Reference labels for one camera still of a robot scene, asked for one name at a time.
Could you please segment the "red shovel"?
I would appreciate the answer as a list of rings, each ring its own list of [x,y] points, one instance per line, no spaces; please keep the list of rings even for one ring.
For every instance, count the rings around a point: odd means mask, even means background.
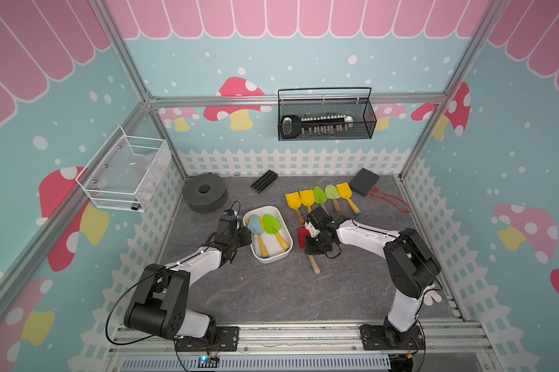
[[[297,233],[298,233],[299,247],[302,249],[302,251],[305,251],[305,249],[306,249],[306,238],[308,236],[310,236],[310,233],[305,228],[299,228],[297,230]],[[321,269],[319,268],[315,258],[310,254],[308,254],[308,258],[310,260],[310,263],[312,265],[312,268],[313,268],[315,274],[320,274]]]

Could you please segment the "light blue shovel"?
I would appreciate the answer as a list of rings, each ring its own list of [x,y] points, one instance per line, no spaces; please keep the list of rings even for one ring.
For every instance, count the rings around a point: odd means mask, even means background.
[[[262,241],[262,234],[263,234],[263,227],[261,223],[261,219],[258,215],[251,215],[249,217],[248,226],[249,230],[255,237],[255,250],[256,255],[259,258],[267,259],[269,257],[268,251],[265,247],[264,242]]]

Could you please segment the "green shovel wooden handle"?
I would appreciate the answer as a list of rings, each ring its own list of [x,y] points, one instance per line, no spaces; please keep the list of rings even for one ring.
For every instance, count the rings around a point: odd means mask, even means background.
[[[327,197],[326,193],[324,192],[324,190],[321,187],[316,186],[314,188],[313,192],[314,192],[314,197],[315,197],[315,203],[318,204],[319,206],[321,206],[321,208],[326,213],[328,213],[327,207],[325,205],[325,203],[328,200],[328,197]]]

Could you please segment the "yellow shovel blue tip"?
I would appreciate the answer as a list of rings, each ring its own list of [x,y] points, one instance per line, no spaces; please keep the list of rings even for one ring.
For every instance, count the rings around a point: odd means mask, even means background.
[[[313,190],[300,191],[301,203],[306,206],[307,212],[312,212],[312,207],[315,204],[315,194]]]

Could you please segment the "light green shovel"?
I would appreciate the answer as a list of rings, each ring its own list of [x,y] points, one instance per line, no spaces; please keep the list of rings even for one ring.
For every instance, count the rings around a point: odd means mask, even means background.
[[[337,187],[333,184],[329,184],[324,188],[324,192],[325,192],[327,198],[332,201],[335,212],[337,212],[338,214],[341,214],[341,207],[338,204],[338,200],[341,197],[338,193]]]

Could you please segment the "yellow shovel wooden handle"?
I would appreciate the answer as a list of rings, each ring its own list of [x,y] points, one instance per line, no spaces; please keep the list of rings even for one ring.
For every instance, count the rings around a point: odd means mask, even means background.
[[[304,217],[300,211],[300,207],[302,206],[302,201],[299,192],[293,192],[290,194],[286,194],[286,200],[288,206],[296,212],[297,218],[301,226],[305,225]]]

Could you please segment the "white plastic storage box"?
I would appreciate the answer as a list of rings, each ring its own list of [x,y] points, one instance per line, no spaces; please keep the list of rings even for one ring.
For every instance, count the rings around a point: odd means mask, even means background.
[[[263,227],[263,216],[265,214],[269,214],[272,215],[274,217],[276,217],[280,224],[281,224],[281,230],[280,230],[280,234],[282,235],[282,237],[284,238],[284,240],[287,241],[287,244],[289,245],[289,250],[288,251],[283,251],[283,249],[281,248],[280,244],[278,243],[276,237],[274,235],[270,235],[268,234],[264,229],[263,229],[263,234],[262,234],[262,241],[265,244],[265,247],[268,251],[269,257],[267,259],[262,259],[259,258],[256,255],[256,250],[255,250],[255,237],[252,234],[252,243],[250,244],[250,249],[253,253],[253,256],[256,258],[256,260],[258,260],[261,264],[270,264],[273,262],[276,262],[278,260],[282,260],[285,257],[287,257],[289,255],[289,253],[292,251],[293,248],[293,238],[290,235],[289,229],[287,229],[287,225],[284,222],[284,219],[279,211],[278,208],[274,207],[274,206],[263,206],[260,207],[258,209],[253,209],[251,211],[248,211],[245,216],[243,217],[242,221],[244,222],[245,226],[248,226],[248,221],[249,221],[249,217],[251,215],[258,215],[259,218],[261,219],[261,223],[262,223],[262,227]]]

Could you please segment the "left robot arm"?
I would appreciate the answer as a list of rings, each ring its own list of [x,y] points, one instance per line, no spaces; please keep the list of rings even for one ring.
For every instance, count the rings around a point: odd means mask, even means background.
[[[224,211],[218,227],[196,252],[182,260],[148,265],[139,281],[129,288],[131,300],[124,326],[150,337],[187,340],[212,347],[218,343],[214,316],[189,310],[191,285],[206,274],[233,262],[237,250],[252,242],[234,209]]]

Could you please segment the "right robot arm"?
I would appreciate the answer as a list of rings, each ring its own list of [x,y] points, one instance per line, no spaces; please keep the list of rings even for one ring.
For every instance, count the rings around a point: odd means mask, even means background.
[[[320,217],[309,214],[305,228],[310,234],[305,238],[307,254],[326,254],[334,245],[346,244],[386,260],[396,292],[391,310],[380,327],[381,333],[369,339],[392,349],[402,347],[419,327],[417,316],[421,304],[441,272],[440,264],[419,232],[411,228],[400,232],[384,230],[324,213]]]

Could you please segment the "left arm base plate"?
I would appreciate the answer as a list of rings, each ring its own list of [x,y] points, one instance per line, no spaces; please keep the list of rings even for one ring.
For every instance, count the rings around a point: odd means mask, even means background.
[[[240,328],[237,326],[220,326],[208,330],[203,338],[184,336],[174,340],[177,352],[214,353],[219,351],[236,352],[238,349]]]

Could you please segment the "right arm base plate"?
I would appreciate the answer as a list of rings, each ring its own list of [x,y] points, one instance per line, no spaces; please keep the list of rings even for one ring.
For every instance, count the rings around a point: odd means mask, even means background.
[[[363,348],[370,350],[410,350],[416,352],[425,348],[425,336],[419,325],[414,325],[406,332],[399,332],[388,325],[363,324],[359,327]]]

